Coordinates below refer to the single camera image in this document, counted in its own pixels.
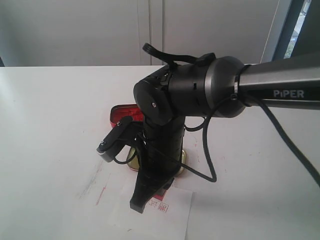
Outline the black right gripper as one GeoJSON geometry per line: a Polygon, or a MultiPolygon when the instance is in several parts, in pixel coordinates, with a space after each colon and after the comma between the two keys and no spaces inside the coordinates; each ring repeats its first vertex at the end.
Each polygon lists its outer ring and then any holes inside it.
{"type": "Polygon", "coordinates": [[[146,139],[142,155],[142,169],[138,171],[129,206],[142,214],[149,200],[160,190],[166,192],[180,169],[185,117],[178,116],[165,125],[158,125],[148,117],[143,119],[146,139]]]}

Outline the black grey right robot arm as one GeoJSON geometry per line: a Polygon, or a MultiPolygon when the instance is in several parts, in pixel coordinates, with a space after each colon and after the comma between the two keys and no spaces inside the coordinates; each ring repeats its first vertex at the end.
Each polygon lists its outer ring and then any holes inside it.
{"type": "Polygon", "coordinates": [[[235,57],[201,58],[163,55],[166,66],[135,84],[133,95],[143,113],[137,134],[140,168],[130,208],[142,213],[147,202],[170,187],[182,166],[181,154],[186,117],[203,117],[202,145],[210,175],[217,175],[208,146],[211,118],[234,118],[246,107],[259,106],[282,140],[316,183],[320,174],[289,138],[271,112],[272,107],[311,109],[320,107],[320,55],[310,53],[260,64],[244,64],[235,57]]]}

